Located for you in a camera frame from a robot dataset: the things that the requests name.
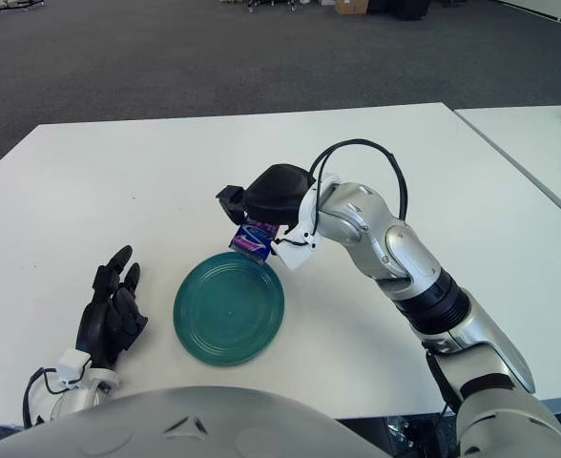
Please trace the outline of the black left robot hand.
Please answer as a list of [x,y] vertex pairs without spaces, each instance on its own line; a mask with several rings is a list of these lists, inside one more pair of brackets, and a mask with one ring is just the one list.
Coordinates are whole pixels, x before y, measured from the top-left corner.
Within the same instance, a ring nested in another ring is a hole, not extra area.
[[75,347],[90,355],[93,368],[112,369],[148,323],[135,301],[140,265],[130,264],[133,248],[122,247],[93,279],[93,297],[83,311]]

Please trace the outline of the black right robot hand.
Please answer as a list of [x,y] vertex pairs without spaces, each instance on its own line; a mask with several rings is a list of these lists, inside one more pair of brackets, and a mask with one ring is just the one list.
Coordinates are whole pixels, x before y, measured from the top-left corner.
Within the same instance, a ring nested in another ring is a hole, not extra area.
[[295,165],[275,164],[246,189],[227,185],[217,195],[221,208],[236,225],[247,219],[294,227],[301,201],[313,185],[312,175]]

